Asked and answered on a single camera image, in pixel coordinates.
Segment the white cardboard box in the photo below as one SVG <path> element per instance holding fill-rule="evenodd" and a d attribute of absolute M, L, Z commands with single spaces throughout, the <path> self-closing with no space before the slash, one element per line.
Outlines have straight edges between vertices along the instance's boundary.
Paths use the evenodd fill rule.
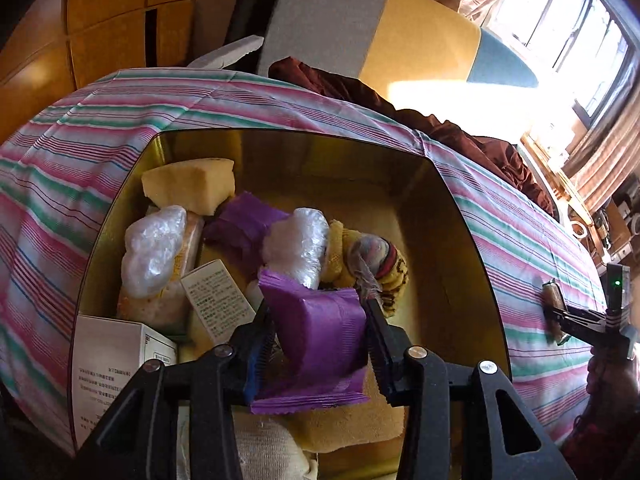
<path fill-rule="evenodd" d="M 81 446 L 129 379 L 150 359 L 178 360 L 177 345 L 138 322 L 79 315 L 72 357 L 72 412 Z"/>

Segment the white towel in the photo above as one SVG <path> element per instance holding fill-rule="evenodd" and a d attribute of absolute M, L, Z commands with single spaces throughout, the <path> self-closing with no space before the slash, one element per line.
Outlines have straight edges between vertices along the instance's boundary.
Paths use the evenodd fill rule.
<path fill-rule="evenodd" d="M 317 479 L 318 460 L 280 422 L 234 411 L 234 434 L 244 479 Z"/>

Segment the weidan cracker pack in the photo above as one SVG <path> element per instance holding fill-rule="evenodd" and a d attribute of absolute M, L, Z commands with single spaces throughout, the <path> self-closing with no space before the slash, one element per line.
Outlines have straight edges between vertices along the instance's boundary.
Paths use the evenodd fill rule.
<path fill-rule="evenodd" d="M 116 315 L 177 336 L 189 303 L 181 279 L 194 269 L 204 220 L 180 206 L 153 210 L 126 229 Z"/>

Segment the purple snack packet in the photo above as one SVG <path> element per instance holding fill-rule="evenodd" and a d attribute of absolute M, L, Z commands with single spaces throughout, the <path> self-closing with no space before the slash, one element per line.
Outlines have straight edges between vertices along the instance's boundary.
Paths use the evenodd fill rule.
<path fill-rule="evenodd" d="M 307 288 L 271 270 L 258 286 L 284 362 L 273 367 L 250 411 L 285 415 L 366 403 L 367 317 L 355 289 Z"/>
<path fill-rule="evenodd" d="M 203 242 L 224 248 L 247 274 L 256 274 L 262 266 L 262 243 L 271 226 L 289 216 L 252 193 L 243 192 L 229 200 L 221 213 L 204 226 Z"/>

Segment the small printed white box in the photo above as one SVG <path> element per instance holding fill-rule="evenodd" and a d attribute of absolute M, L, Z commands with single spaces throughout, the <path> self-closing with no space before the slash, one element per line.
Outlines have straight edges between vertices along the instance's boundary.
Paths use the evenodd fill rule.
<path fill-rule="evenodd" d="M 180 283 L 215 346 L 228 342 L 238 326 L 254 320 L 254 309 L 220 259 L 199 266 Z"/>

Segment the yellow knitted sock bundle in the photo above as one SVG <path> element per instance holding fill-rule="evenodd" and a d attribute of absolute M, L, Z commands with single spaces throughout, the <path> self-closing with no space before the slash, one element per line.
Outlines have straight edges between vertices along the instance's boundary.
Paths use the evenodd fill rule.
<path fill-rule="evenodd" d="M 365 265 L 378 285 L 383 314 L 395 315 L 409 281 L 405 256 L 383 237 L 347 229 L 338 220 L 329 222 L 320 283 L 333 288 L 354 288 Z"/>

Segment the white plastic bag bundle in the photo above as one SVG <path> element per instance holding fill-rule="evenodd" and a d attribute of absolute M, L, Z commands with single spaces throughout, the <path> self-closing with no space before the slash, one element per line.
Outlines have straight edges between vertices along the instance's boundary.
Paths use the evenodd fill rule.
<path fill-rule="evenodd" d="M 262 242 L 262 261 L 267 269 L 317 289 L 328 235 L 329 223 L 320 210 L 296 208 L 270 226 Z"/>
<path fill-rule="evenodd" d="M 134 222 L 125 233 L 122 286 L 136 299 L 160 292 L 174 272 L 186 230 L 186 210 L 169 206 Z"/>

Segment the yellow sponge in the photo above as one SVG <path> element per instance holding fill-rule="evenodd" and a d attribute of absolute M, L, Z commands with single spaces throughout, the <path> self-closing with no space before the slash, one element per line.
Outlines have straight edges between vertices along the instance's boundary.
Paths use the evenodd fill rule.
<path fill-rule="evenodd" d="M 235 192 L 234 161 L 200 158 L 174 162 L 142 174 L 144 195 L 158 208 L 180 206 L 194 214 L 213 216 Z"/>
<path fill-rule="evenodd" d="M 304 451 L 313 453 L 331 453 L 399 437 L 405 429 L 405 409 L 386 402 L 378 391 L 371 364 L 364 376 L 363 393 L 367 402 L 280 415 L 277 420 Z"/>

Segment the wooden side table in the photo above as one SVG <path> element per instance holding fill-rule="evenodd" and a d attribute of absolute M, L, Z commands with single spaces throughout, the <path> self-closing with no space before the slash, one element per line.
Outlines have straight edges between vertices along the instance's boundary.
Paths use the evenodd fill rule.
<path fill-rule="evenodd" d="M 597 255 L 596 263 L 609 263 L 611 256 L 605 249 L 592 215 L 572 181 L 561 169 L 552 167 L 551 156 L 529 133 L 521 136 L 516 148 L 536 181 L 552 199 L 561 226 L 578 240 L 590 238 Z"/>

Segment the pink beige curtain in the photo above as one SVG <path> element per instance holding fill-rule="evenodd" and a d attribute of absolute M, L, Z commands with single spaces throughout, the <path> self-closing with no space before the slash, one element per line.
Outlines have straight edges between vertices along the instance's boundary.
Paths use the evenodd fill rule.
<path fill-rule="evenodd" d="M 639 162 L 639 21 L 623 0 L 435 0 L 483 24 L 558 84 L 585 132 L 564 172 L 588 208 Z"/>

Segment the maroon brown blanket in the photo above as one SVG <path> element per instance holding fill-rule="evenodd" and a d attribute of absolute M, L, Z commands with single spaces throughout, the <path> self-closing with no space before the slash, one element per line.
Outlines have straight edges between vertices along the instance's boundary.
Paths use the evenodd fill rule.
<path fill-rule="evenodd" d="M 512 185 L 539 206 L 551 218 L 559 218 L 556 206 L 535 180 L 516 147 L 491 136 L 471 136 L 449 120 L 441 122 L 433 115 L 417 110 L 398 110 L 360 80 L 311 67 L 297 58 L 282 58 L 268 68 L 272 79 L 289 82 L 311 92 L 373 110 L 410 129 L 452 148 Z"/>

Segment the gold metal tin box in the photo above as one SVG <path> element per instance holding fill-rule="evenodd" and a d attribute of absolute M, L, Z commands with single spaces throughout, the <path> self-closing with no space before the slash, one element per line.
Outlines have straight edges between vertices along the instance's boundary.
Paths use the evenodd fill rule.
<path fill-rule="evenodd" d="M 125 231 L 146 209 L 142 174 L 205 157 L 231 159 L 238 189 L 273 207 L 314 207 L 398 246 L 410 278 L 394 323 L 415 344 L 470 368 L 451 389 L 451 473 L 495 477 L 504 457 L 502 401 L 511 378 L 506 337 L 484 262 L 433 156 L 285 130 L 160 134 L 108 211 L 82 280 L 79 312 L 107 316 L 116 310 Z"/>

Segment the striped pink green bedsheet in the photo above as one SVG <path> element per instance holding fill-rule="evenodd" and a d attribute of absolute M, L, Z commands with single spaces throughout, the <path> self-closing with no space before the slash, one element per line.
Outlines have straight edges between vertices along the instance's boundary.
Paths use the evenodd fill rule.
<path fill-rule="evenodd" d="M 80 284 L 107 211 L 160 133 L 283 129 L 369 141 L 428 158 L 480 250 L 506 329 L 513 383 L 552 440 L 587 405 L 590 349 L 552 344 L 539 286 L 602 310 L 584 246 L 512 185 L 434 136 L 373 110 L 228 70 L 120 70 L 49 106 L 1 148 L 1 379 L 27 418 L 73 452 L 68 357 Z"/>

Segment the grey yellow blue headboard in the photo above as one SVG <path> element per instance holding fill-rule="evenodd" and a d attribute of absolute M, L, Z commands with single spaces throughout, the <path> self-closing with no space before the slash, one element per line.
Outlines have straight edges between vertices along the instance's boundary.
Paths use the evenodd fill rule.
<path fill-rule="evenodd" d="M 357 78 L 381 96 L 409 80 L 538 84 L 495 35 L 434 0 L 277 0 L 258 74 L 288 56 Z"/>

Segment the wooden wardrobe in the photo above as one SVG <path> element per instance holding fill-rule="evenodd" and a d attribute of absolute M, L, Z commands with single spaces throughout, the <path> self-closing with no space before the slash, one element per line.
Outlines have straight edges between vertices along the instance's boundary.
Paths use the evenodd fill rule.
<path fill-rule="evenodd" d="M 34 0 L 1 45 L 1 136 L 131 67 L 181 66 L 195 0 Z"/>

